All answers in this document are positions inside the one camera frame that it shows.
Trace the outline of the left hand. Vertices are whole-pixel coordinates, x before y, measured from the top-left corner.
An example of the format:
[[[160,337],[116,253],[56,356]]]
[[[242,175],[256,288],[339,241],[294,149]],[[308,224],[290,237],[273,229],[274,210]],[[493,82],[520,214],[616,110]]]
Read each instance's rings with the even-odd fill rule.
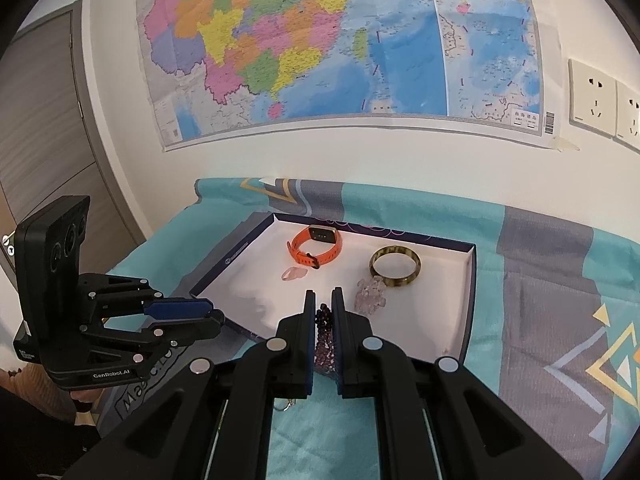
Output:
[[[93,405],[100,400],[103,389],[78,390],[70,393],[70,398],[78,413],[88,413]]]

